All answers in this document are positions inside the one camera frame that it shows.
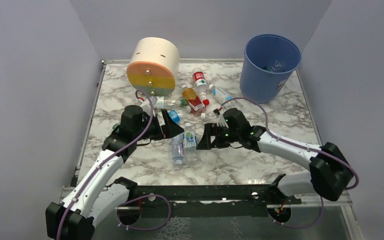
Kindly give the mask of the blue label clear bottle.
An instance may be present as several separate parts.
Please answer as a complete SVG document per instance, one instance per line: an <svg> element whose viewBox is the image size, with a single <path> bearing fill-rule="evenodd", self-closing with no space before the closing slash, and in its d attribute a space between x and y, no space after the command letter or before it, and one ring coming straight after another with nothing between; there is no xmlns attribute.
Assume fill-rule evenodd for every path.
<svg viewBox="0 0 384 240"><path fill-rule="evenodd" d="M182 110L171 110L168 112L169 117L175 122L176 124L180 125L183 123L183 111Z"/></svg>

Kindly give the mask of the blue cap clear bottle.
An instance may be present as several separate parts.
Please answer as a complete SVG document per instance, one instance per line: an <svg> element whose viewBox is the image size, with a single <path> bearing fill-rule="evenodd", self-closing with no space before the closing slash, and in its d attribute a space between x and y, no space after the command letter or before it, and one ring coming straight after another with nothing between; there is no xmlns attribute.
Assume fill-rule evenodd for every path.
<svg viewBox="0 0 384 240"><path fill-rule="evenodd" d="M183 133L170 139L170 157L175 166L181 166L183 164L185 160Z"/></svg>

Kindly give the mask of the white green label bottle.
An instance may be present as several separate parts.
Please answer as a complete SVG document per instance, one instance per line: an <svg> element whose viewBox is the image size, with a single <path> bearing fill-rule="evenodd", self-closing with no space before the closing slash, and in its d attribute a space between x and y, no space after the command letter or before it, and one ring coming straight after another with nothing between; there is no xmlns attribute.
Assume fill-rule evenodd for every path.
<svg viewBox="0 0 384 240"><path fill-rule="evenodd" d="M197 133L192 127L192 124L188 122L184 128L183 150L185 157L190 162L198 160L197 145Z"/></svg>

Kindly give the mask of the dark green label bottle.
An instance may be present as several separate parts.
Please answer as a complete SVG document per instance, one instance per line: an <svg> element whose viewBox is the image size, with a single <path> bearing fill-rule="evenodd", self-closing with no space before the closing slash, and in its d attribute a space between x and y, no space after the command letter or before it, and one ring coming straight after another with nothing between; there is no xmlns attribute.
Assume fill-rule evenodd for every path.
<svg viewBox="0 0 384 240"><path fill-rule="evenodd" d="M275 60L271 66L264 66L262 69L270 73L285 73L288 66L284 61Z"/></svg>

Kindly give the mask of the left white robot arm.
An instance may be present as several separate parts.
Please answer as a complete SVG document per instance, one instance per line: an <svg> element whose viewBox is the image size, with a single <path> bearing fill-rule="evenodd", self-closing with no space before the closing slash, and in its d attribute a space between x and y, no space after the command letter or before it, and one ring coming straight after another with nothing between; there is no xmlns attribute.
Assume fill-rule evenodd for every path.
<svg viewBox="0 0 384 240"><path fill-rule="evenodd" d="M104 140L102 150L81 182L60 203L45 210L47 236L54 240L90 240L98 224L118 205L126 203L137 184L128 180L108 192L104 187L137 149L137 142L174 138L184 129L162 110L164 123L152 109L125 107L118 126Z"/></svg>

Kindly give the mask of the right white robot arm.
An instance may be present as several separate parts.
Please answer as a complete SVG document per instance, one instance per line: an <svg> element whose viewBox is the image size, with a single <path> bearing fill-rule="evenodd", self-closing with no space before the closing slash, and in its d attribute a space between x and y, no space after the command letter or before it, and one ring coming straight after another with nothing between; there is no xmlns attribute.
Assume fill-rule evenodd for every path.
<svg viewBox="0 0 384 240"><path fill-rule="evenodd" d="M274 134L267 127L250 125L243 113L232 108L223 117L226 125L206 123L197 150L223 149L239 143L247 150L281 157L307 171L281 174L269 186L267 197L274 201L302 194L318 194L337 201L350 183L353 173L339 148L330 142L323 146Z"/></svg>

